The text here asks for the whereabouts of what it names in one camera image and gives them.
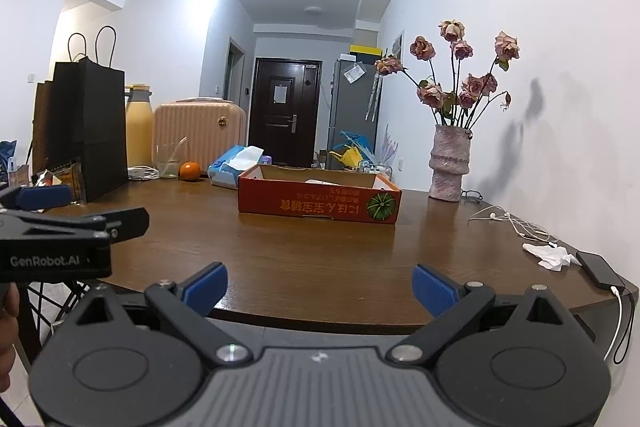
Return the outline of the person left hand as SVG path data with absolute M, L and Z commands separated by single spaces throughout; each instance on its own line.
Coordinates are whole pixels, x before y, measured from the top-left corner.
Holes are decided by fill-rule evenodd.
M 0 392 L 11 384 L 10 373 L 15 361 L 14 343 L 18 339 L 17 317 L 20 313 L 20 293 L 14 283 L 3 297 L 0 320 Z

